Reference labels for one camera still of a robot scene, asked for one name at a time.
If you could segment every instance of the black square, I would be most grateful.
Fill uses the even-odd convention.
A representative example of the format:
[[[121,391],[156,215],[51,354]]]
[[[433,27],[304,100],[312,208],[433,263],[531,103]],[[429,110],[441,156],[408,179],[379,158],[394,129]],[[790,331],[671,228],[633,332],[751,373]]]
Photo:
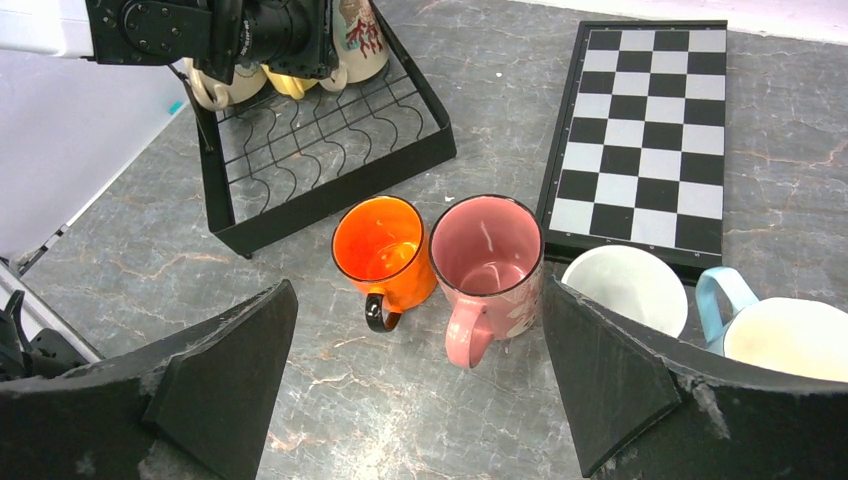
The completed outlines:
[[[690,52],[688,73],[700,75],[725,75],[727,54],[720,52]]]
[[[596,204],[592,212],[591,235],[630,240],[633,229],[633,209]]]
[[[595,191],[598,189],[598,174],[578,170],[563,170],[559,176],[557,197],[571,200],[595,201]]]
[[[571,121],[570,142],[596,143],[603,145],[607,135],[607,119],[574,117]]]
[[[636,185],[636,208],[677,212],[677,195],[680,182],[640,178]]]
[[[651,52],[618,52],[618,64],[615,70],[618,72],[650,72]]]
[[[621,120],[644,120],[648,109],[648,97],[613,95],[609,118]]]
[[[721,220],[678,215],[674,245],[677,248],[721,255],[721,233]]]
[[[683,152],[680,157],[680,180],[723,186],[724,157]]]
[[[686,97],[686,75],[674,73],[652,73],[648,84],[648,95],[652,97]]]
[[[615,72],[583,72],[580,93],[612,93]]]
[[[592,30],[589,50],[618,50],[621,47],[621,30]]]
[[[724,102],[721,100],[686,99],[683,123],[689,125],[724,126]]]
[[[641,148],[604,145],[604,153],[601,156],[601,172],[637,176],[639,175],[641,158]]]
[[[685,30],[659,30],[654,34],[654,50],[658,52],[686,52],[689,50],[689,32]]]
[[[680,150],[683,148],[683,125],[679,123],[645,122],[642,148]]]

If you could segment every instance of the gray marble tabletop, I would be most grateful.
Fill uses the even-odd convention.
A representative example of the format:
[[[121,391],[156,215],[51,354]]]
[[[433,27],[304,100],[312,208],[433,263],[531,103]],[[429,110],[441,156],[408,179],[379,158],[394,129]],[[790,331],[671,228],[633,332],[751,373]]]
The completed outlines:
[[[387,193],[431,225],[478,193],[535,206],[577,24],[604,17],[506,0],[382,10],[459,150]],[[764,297],[848,309],[848,49],[731,33],[728,50],[725,263]],[[291,279],[300,312],[259,478],[580,478],[540,325],[458,369],[439,291],[394,333],[367,329],[329,255],[339,215],[248,261],[209,233],[202,199],[186,111],[25,281],[113,356]]]

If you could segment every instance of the mug with red design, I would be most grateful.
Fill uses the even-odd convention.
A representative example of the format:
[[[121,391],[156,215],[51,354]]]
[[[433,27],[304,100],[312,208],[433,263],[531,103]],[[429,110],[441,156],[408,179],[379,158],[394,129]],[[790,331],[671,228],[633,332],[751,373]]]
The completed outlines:
[[[333,0],[333,46],[339,68],[320,82],[328,91],[340,92],[383,69],[389,61],[389,45],[369,0]]]
[[[493,340],[512,338],[539,316],[544,240],[533,212],[500,195],[449,208],[430,235],[430,262],[453,306],[448,359],[474,368]]]

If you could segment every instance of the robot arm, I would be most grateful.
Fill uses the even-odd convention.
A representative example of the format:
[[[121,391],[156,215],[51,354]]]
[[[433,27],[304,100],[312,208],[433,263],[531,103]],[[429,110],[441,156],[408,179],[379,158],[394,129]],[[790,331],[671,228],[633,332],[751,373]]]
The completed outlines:
[[[0,49],[109,65],[195,68],[231,83],[237,63],[323,79],[338,67],[328,0],[0,0]]]

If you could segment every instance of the white mug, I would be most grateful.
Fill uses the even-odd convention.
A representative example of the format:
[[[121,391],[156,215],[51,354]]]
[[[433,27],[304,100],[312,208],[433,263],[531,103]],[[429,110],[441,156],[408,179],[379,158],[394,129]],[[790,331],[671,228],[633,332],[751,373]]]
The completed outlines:
[[[333,0],[333,46],[339,68],[320,82],[330,92],[368,80],[383,69],[389,61],[389,45],[369,0]]]
[[[594,248],[566,269],[562,283],[642,325],[679,337],[689,316],[686,290],[650,253],[624,245]]]
[[[184,62],[191,92],[197,102],[207,110],[223,110],[230,105],[248,100],[259,93],[268,81],[268,77],[259,66],[245,68],[236,65],[233,83],[227,85],[194,68],[192,59],[186,58]]]
[[[732,310],[727,324],[718,308],[719,291]],[[769,370],[848,382],[848,314],[842,310],[794,298],[760,301],[729,267],[702,273],[695,301],[707,350]]]

